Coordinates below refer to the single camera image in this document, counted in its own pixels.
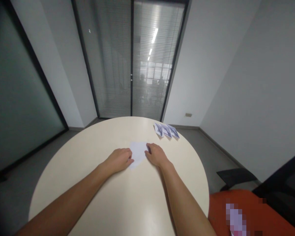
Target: white tabletop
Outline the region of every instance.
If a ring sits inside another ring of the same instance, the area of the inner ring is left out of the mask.
[[[95,124],[70,139],[46,166],[34,191],[32,219],[43,208],[88,175],[116,148],[131,142],[160,145],[203,212],[209,210],[207,177],[199,156],[181,135],[161,140],[154,120],[121,117]],[[113,175],[91,201],[70,235],[174,235],[157,169],[147,160]]]

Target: hand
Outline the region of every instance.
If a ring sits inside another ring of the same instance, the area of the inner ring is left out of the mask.
[[[129,148],[119,148],[114,150],[102,163],[107,168],[110,175],[126,169],[132,162],[132,151]]]
[[[150,152],[145,151],[145,155],[147,156],[148,160],[153,164],[158,167],[161,167],[165,165],[166,163],[170,163],[168,160],[167,156],[165,155],[163,149],[152,143],[152,144],[147,144],[147,147],[149,148]]]

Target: fluorescent light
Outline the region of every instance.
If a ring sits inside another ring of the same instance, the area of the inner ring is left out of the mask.
[[[158,32],[158,28],[155,28],[154,35],[153,35],[153,39],[152,39],[152,43],[154,43],[154,41],[155,41],[155,38],[156,38],[157,32]]]

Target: paper sheet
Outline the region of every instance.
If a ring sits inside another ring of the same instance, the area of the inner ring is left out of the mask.
[[[134,162],[129,166],[130,169],[136,168],[146,158],[144,151],[148,151],[146,142],[132,142],[130,144],[132,159]]]

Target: gray floor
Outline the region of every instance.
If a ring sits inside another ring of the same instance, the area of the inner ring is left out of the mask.
[[[210,193],[215,193],[224,185],[217,171],[237,168],[236,164],[217,149],[202,133],[195,129],[177,129],[198,153],[209,185]],[[0,235],[13,235],[27,222],[30,201],[36,183],[49,160],[57,150],[78,131],[68,131],[26,162],[8,174],[8,180],[0,184]],[[235,186],[252,190],[253,182]]]

